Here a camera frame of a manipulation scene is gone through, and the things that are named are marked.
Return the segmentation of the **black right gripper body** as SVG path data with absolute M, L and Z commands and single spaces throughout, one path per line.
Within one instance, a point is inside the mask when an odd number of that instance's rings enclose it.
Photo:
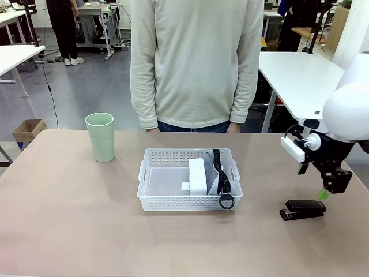
M 316 150 L 306 146 L 306 144 L 311 145 L 316 142 L 320 142 Z M 299 134 L 293 143 L 305 153 L 305 159 L 301 163 L 312 163 L 319 172 L 322 171 L 323 166 L 341 167 L 341 163 L 353 148 L 353 143 L 333 140 L 324 134 L 309 134 L 305 138 Z

